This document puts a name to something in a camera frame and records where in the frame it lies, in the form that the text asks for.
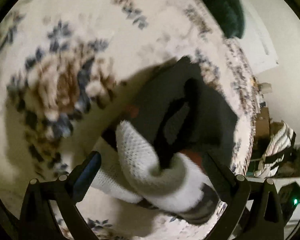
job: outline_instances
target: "floral pattern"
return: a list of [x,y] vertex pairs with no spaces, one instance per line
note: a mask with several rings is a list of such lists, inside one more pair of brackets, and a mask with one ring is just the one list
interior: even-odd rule
[[[24,154],[14,156],[14,167],[26,178],[14,178],[19,186],[14,194],[23,195],[34,176],[46,181],[71,172],[142,84],[184,55],[200,64],[203,80],[237,114],[230,169],[244,174],[255,134],[253,76],[238,43],[224,38],[201,0],[18,1],[0,25],[0,108],[6,110],[0,125],[19,124],[17,117],[8,119],[11,113],[22,120],[17,131],[0,131],[2,155],[7,149]],[[6,107],[11,104],[16,113]],[[10,142],[9,133],[19,141]],[[21,160],[33,166],[25,167]],[[9,195],[12,189],[1,186],[9,189],[1,195],[5,203],[18,210]],[[151,205],[122,203],[93,188],[77,206],[101,240],[203,239],[226,208],[220,202],[207,223],[194,226]],[[58,212],[56,218],[71,239]],[[146,225],[148,218],[153,230]]]

